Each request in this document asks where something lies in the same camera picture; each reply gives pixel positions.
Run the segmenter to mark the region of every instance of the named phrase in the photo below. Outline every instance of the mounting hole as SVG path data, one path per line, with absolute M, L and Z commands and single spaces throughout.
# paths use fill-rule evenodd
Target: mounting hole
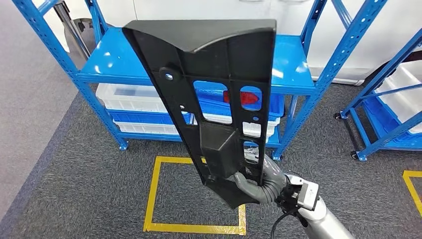
M 173 76 L 170 73 L 166 73 L 164 75 L 166 77 L 167 80 L 172 81 L 173 80 Z

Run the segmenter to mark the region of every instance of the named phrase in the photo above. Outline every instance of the blue storage bin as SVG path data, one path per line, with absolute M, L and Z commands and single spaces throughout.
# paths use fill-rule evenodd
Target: blue storage bin
M 201 109 L 205 114 L 213 114 L 213 115 L 221 115 L 221 116 L 230 116 L 230 104 L 225 103 L 222 100 L 222 95 L 220 96 L 221 99 L 219 101 L 211 100 L 212 97 L 208 98 L 200 98 L 199 104 L 201 105 Z M 255 104 L 248 104 L 244 105 L 248 109 L 259 109 L 261 106 L 261 102 L 258 101 Z M 280 118 L 284 115 L 284 96 L 272 94 L 270 96 L 270 108 L 268 113 L 268 120 L 269 121 L 276 121 L 277 118 Z
M 108 110 L 108 114 L 117 122 L 130 123 L 159 123 L 159 124 L 173 124 L 173 121 L 168 113 L 158 112 L 143 112 L 143 111 L 118 111 Z M 191 114 L 182 114 L 186 123 L 190 123 Z
M 397 115 L 378 97 L 370 97 L 363 101 L 364 107 L 369 110 L 373 115 L 377 117 L 377 120 L 382 124 L 385 132 L 390 132 L 399 125 L 401 125 L 400 120 Z M 402 142 L 407 140 L 412 140 L 420 138 L 422 140 L 422 133 L 410 133 L 405 132 L 397 136 L 394 141 Z

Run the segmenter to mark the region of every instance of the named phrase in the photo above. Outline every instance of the black cable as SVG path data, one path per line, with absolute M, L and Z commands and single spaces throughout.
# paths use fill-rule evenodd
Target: black cable
M 275 222 L 274 222 L 274 225 L 273 225 L 273 228 L 271 228 L 271 239 L 274 239 L 274 233 L 275 233 L 275 231 L 276 231 L 276 227 L 277 227 L 277 224 L 283 219 L 283 218 L 285 218 L 285 217 L 287 217 L 288 215 L 291 215 L 291 214 L 293 214 L 293 213 L 295 213 L 295 212 L 297 212 L 298 210 L 299 210 L 299 208 L 300 207 L 295 207 L 295 208 L 293 208 L 293 209 L 291 209 L 290 211 L 288 211 L 288 212 L 286 212 L 286 213 L 284 213 L 283 215 L 281 215 Z

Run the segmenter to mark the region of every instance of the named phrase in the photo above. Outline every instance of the white wall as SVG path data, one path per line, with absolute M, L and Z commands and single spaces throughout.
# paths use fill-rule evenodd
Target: white wall
M 279 34 L 299 35 L 313 0 L 134 0 L 138 19 L 275 18 Z M 355 16 L 364 0 L 343 0 Z M 338 78 L 364 79 L 391 59 L 422 26 L 422 0 L 388 0 Z M 318 75 L 345 29 L 328 1 L 315 28 L 308 63 Z

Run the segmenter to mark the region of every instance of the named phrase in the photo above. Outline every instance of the yellow floor tape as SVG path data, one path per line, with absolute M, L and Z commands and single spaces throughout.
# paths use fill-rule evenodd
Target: yellow floor tape
M 155 196 L 157 193 L 158 177 L 160 175 L 161 163 L 187 163 L 192 164 L 190 158 L 162 157 L 155 158 L 154 171 L 152 173 L 151 189 L 149 191 L 148 205 L 146 207 L 145 222 L 143 231 L 174 232 L 174 233 L 210 233 L 210 234 L 238 234 L 246 235 L 246 208 L 239 206 L 238 226 L 208 226 L 208 225 L 187 225 L 187 224 L 165 224 L 152 223 Z
M 422 203 L 421 203 L 421 199 L 418 195 L 418 192 L 416 191 L 415 187 L 413 186 L 412 181 L 410 180 L 410 177 L 422 177 L 422 171 L 408 171 L 405 170 L 403 172 L 403 179 L 405 180 L 406 186 L 409 189 L 410 195 L 413 198 L 413 201 L 416 204 L 416 208 L 418 209 L 421 217 L 422 217 Z

